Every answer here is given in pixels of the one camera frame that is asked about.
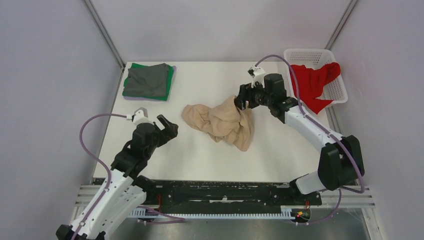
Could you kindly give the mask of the beige t shirt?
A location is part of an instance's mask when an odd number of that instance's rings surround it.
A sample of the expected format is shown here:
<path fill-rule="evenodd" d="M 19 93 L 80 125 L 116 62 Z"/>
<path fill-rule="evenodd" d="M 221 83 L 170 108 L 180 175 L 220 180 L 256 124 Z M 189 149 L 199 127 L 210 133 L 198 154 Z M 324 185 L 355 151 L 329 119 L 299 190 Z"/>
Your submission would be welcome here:
<path fill-rule="evenodd" d="M 224 141 L 246 152 L 255 132 L 254 113 L 251 109 L 238 109 L 235 98 L 231 95 L 215 107 L 186 105 L 181 117 L 188 126 L 209 135 L 214 142 Z"/>

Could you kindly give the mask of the red t shirt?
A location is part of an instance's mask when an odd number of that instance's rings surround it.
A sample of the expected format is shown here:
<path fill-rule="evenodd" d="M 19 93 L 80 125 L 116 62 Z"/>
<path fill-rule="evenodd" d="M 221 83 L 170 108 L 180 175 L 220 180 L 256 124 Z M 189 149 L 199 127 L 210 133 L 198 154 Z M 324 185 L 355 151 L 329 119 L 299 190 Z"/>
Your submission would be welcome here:
<path fill-rule="evenodd" d="M 315 114 L 331 104 L 332 100 L 319 99 L 324 87 L 333 82 L 340 74 L 341 67 L 337 62 L 325 64 L 320 69 L 314 70 L 305 65 L 294 65 L 291 67 L 294 73 L 290 75 L 294 95 L 297 97 L 297 89 L 300 90 L 300 99 Z"/>

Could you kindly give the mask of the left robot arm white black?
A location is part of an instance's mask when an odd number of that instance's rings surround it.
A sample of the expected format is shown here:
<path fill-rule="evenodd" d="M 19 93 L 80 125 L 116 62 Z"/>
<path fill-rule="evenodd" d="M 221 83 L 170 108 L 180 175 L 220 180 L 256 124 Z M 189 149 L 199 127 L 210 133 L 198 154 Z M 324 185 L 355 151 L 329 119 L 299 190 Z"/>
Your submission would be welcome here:
<path fill-rule="evenodd" d="M 160 114 L 157 119 L 163 128 L 159 128 L 142 109 L 122 118 L 135 125 L 131 139 L 110 166 L 94 158 L 105 168 L 107 177 L 82 213 L 57 229 L 59 240 L 108 240 L 137 206 L 156 200 L 157 190 L 145 185 L 151 181 L 140 172 L 157 148 L 177 137 L 179 127 Z"/>

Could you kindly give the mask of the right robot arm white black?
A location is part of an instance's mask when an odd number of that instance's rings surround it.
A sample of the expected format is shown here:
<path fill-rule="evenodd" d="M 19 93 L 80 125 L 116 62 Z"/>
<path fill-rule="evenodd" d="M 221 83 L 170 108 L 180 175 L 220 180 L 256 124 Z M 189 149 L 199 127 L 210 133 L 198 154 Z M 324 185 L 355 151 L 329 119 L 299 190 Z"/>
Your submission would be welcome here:
<path fill-rule="evenodd" d="M 234 99 L 239 110 L 265 106 L 271 115 L 301 134 L 319 152 L 317 170 L 290 182 L 289 199 L 302 204 L 317 191 L 347 190 L 347 184 L 359 180 L 358 193 L 365 191 L 365 168 L 359 140 L 343 136 L 322 125 L 299 103 L 287 95 L 281 74 L 264 76 L 264 83 L 242 84 Z"/>

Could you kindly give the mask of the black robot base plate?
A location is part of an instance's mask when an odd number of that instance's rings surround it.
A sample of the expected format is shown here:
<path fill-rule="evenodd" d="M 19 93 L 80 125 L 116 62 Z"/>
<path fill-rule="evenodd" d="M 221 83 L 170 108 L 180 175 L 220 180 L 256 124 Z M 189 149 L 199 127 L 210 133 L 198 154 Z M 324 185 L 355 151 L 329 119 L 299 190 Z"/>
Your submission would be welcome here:
<path fill-rule="evenodd" d="M 288 182 L 136 180 L 146 193 L 144 206 L 164 214 L 278 214 L 282 206 L 321 206 L 318 192 L 306 195 Z"/>

